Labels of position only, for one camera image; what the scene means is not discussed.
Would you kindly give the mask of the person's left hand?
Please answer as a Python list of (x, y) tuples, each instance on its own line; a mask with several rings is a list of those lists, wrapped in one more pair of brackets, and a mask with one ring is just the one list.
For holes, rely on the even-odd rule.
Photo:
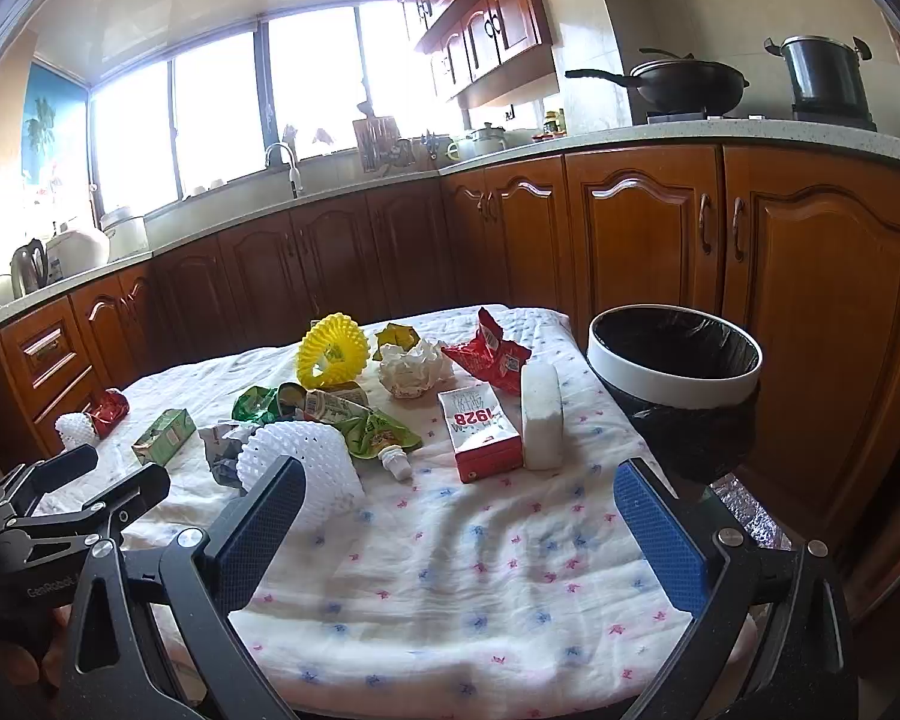
[(14, 686), (27, 688), (41, 683), (55, 689), (61, 688), (69, 616), (69, 606), (61, 606), (53, 611), (53, 639), (40, 660), (19, 644), (0, 639), (0, 665)]

